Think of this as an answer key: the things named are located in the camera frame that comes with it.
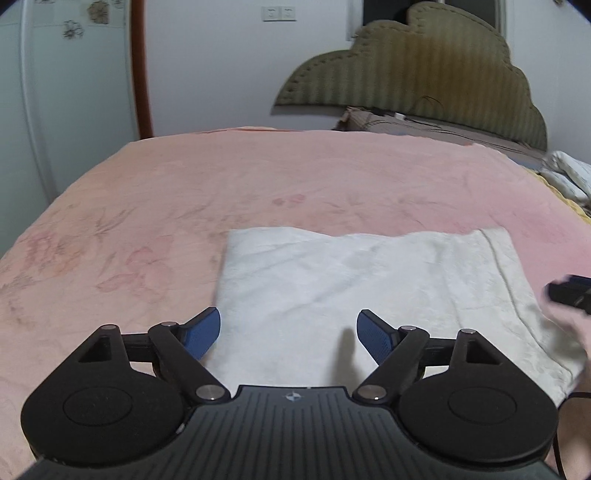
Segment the black wire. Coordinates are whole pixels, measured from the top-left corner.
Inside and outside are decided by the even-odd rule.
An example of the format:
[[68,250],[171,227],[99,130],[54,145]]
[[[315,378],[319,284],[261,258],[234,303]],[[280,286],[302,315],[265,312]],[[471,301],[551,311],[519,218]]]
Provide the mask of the black wire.
[[[565,403],[567,403],[572,398],[591,398],[591,392],[572,392],[564,402],[560,404],[558,410],[560,410]],[[554,450],[554,460],[556,461],[556,468],[558,469],[558,474],[560,478],[566,480],[566,474],[564,473],[564,467],[562,465],[562,458],[560,458],[560,446],[558,445],[558,431],[556,431],[556,435],[554,435],[554,440],[552,441],[552,448]]]

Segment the headboard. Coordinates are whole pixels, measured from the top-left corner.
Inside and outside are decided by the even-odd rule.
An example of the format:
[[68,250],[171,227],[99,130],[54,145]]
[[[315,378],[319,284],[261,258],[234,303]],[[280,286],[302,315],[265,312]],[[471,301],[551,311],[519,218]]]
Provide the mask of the headboard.
[[484,130],[546,150],[546,127],[509,47],[464,10],[421,2],[408,25],[379,20],[350,50],[308,60],[282,87],[276,105],[379,108]]

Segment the white wall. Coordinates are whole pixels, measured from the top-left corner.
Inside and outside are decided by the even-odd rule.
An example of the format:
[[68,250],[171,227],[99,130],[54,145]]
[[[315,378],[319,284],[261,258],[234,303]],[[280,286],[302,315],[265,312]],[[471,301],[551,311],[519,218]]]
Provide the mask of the white wall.
[[559,19],[558,108],[550,144],[591,163],[591,24],[570,4]]
[[[263,23],[261,5],[295,6],[297,21]],[[243,125],[326,129],[342,113],[271,110],[298,65],[350,48],[348,0],[147,0],[146,12],[155,135]]]
[[20,13],[19,1],[0,17],[0,257],[48,204],[22,101]]
[[558,107],[560,8],[553,0],[506,0],[505,38],[511,61],[530,83],[534,105],[552,138]]
[[591,163],[591,24],[566,1],[506,4],[512,61],[530,82],[548,148]]

